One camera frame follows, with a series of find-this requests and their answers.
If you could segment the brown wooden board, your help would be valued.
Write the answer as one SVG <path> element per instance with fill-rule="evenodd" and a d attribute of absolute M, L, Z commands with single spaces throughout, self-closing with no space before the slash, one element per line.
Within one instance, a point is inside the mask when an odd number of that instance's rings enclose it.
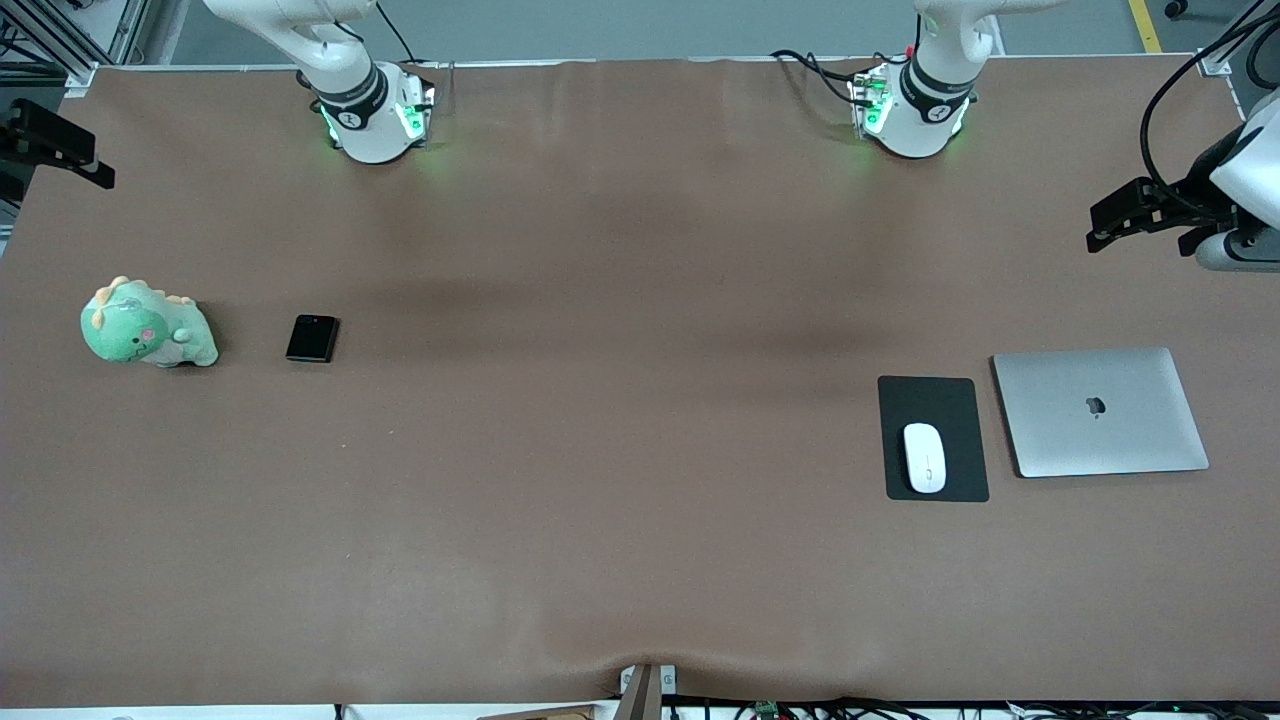
<path fill-rule="evenodd" d="M 476 720 L 613 720 L 614 712 L 600 705 L 568 705 L 490 714 Z"/>

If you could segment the silver closed laptop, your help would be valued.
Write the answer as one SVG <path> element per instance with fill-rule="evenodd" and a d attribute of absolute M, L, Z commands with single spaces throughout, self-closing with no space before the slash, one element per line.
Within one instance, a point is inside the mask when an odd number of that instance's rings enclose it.
<path fill-rule="evenodd" d="M 1023 478 L 1210 465 L 1169 348 L 996 354 L 992 365 Z"/>

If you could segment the brown table cover mat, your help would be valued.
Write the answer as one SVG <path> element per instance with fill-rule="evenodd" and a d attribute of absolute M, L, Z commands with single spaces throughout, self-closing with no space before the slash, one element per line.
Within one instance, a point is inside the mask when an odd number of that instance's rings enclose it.
<path fill-rule="evenodd" d="M 687 694 L 1280 700 L 1280 277 L 1085 250 L 1178 56 L 998 59 L 940 156 L 765 61 L 435 70 L 326 146 L 284 70 L 106 70 L 0 259 L 0 708 Z M 115 277 L 219 359 L 109 363 Z M 293 363 L 300 314 L 337 316 Z M 1018 474 L 996 354 L 1169 348 L 1210 465 Z M 887 496 L 877 380 L 989 500 Z"/>

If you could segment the black flip phone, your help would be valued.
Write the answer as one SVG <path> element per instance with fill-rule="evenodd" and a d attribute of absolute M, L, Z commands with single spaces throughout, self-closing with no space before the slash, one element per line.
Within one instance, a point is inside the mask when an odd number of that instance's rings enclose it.
<path fill-rule="evenodd" d="M 293 363 L 330 363 L 337 346 L 340 319 L 300 314 L 294 319 L 285 359 Z"/>

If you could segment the black mouse pad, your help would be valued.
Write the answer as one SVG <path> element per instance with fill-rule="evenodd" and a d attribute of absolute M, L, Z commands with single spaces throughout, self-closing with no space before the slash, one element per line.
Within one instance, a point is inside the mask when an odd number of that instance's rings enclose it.
<path fill-rule="evenodd" d="M 877 380 L 884 488 L 892 500 L 984 503 L 989 500 L 986 456 L 973 380 L 964 378 L 882 375 Z M 937 495 L 909 489 L 902 455 L 902 429 L 928 423 L 942 437 L 947 484 Z"/>

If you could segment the metal table edge bracket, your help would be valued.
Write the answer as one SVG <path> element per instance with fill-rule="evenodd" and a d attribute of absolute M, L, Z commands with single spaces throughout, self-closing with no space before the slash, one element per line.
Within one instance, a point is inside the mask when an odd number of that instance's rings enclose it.
<path fill-rule="evenodd" d="M 621 697 L 612 720 L 678 720 L 666 701 L 677 691 L 675 665 L 636 664 L 620 673 Z"/>

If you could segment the white computer mouse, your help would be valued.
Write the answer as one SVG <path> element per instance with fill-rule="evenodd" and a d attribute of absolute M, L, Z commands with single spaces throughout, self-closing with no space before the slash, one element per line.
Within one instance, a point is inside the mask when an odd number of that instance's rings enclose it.
<path fill-rule="evenodd" d="M 937 495 L 947 484 L 945 445 L 940 430 L 928 423 L 906 424 L 901 434 L 909 489 Z"/>

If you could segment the green dinosaur plush toy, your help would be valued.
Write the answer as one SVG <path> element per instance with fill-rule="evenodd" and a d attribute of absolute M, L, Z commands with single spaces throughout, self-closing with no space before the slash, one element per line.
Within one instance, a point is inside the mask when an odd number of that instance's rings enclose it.
<path fill-rule="evenodd" d="M 220 355 L 209 319 L 196 301 L 125 275 L 96 290 L 79 318 L 84 342 L 109 363 L 147 363 L 165 369 L 211 366 Z"/>

